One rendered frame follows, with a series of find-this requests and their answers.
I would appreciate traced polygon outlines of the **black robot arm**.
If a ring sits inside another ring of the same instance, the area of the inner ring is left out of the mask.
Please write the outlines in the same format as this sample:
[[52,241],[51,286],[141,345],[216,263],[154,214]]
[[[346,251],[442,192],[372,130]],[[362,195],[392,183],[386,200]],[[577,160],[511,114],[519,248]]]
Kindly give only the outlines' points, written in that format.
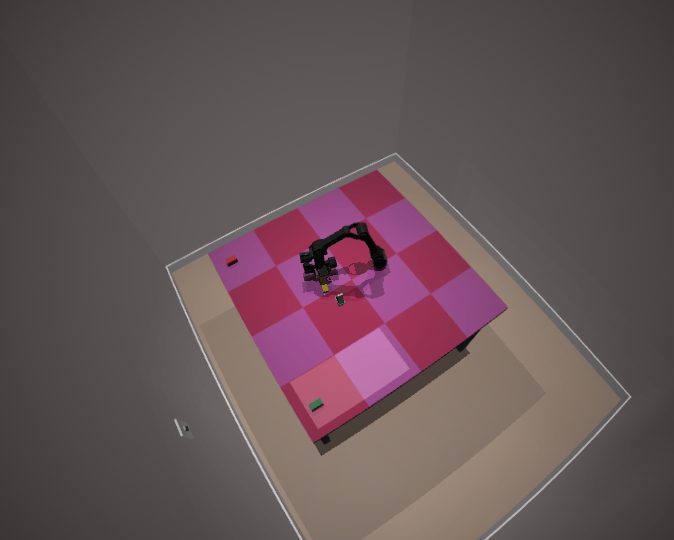
[[[355,227],[358,235],[350,232],[350,229]],[[327,249],[346,237],[365,241],[365,243],[369,247],[370,256],[373,259],[373,264],[375,265],[375,267],[378,268],[378,270],[387,265],[388,261],[385,254],[385,250],[382,249],[379,245],[376,245],[376,243],[369,234],[367,224],[365,222],[364,223],[354,222],[351,225],[343,226],[342,229],[336,231],[330,236],[312,242],[312,244],[309,246],[308,252],[299,253],[300,262],[301,263],[312,262],[313,259],[316,262],[322,262],[324,260],[324,255],[327,255]],[[331,272],[331,268],[326,266],[325,263],[322,263],[322,265],[316,265],[316,270],[318,271],[320,277],[323,277]]]

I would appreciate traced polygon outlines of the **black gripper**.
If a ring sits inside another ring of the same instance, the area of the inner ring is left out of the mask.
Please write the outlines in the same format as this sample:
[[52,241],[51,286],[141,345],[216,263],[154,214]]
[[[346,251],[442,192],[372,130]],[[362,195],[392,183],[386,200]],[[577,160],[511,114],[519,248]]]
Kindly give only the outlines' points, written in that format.
[[304,268],[305,274],[314,273],[316,275],[314,269],[316,269],[316,265],[322,265],[322,263],[325,263],[326,266],[330,267],[331,269],[337,267],[337,262],[336,262],[336,259],[335,259],[334,256],[329,257],[326,261],[323,260],[322,262],[316,262],[314,260],[314,263],[315,263],[314,265],[310,264],[309,262],[303,263],[303,268]]

